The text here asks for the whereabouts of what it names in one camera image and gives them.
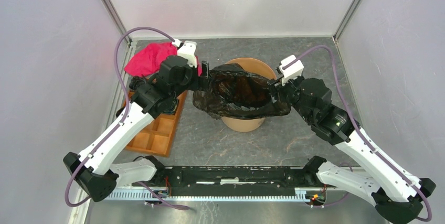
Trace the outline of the black trash bag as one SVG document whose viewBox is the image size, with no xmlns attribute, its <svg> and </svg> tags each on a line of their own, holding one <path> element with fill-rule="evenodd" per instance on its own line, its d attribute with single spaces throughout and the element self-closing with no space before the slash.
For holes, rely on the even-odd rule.
<svg viewBox="0 0 445 224">
<path fill-rule="evenodd" d="M 285 116 L 291 111 L 290 105 L 272 101 L 266 77 L 237 63 L 217 66 L 209 76 L 209 89 L 193 93 L 193 106 L 214 119 L 252 120 Z"/>
</svg>

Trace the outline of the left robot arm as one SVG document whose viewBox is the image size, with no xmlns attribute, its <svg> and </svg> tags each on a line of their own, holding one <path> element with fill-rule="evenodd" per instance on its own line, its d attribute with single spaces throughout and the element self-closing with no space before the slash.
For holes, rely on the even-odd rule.
<svg viewBox="0 0 445 224">
<path fill-rule="evenodd" d="M 169 56 L 160 69 L 148 79 L 134 84 L 135 93 L 127 98 L 117 119 L 79 154 L 69 152 L 63 162 L 71 173 L 67 189 L 76 182 L 87 199 L 99 202 L 115 188 L 137 182 L 160 185 L 165 172 L 148 159 L 114 164 L 117 155 L 146 126 L 173 106 L 178 96 L 187 90 L 209 87 L 209 64 L 201 62 L 198 69 L 182 56 Z"/>
</svg>

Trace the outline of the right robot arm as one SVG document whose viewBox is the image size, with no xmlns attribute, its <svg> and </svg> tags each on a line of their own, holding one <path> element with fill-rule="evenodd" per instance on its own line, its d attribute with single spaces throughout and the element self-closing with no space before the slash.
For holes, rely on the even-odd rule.
<svg viewBox="0 0 445 224">
<path fill-rule="evenodd" d="M 271 95 L 291 105 L 316 136 L 347 154 L 366 172 L 366 176 L 340 168 L 315 156 L 306 164 L 303 180 L 309 186 L 332 185 L 370 203 L 391 223 L 409 223 L 427 211 L 427 198 L 435 190 L 429 178 L 418 178 L 394 162 L 360 127 L 350 112 L 332 103 L 332 91 L 324 81 L 297 77 L 287 83 L 268 81 Z"/>
</svg>

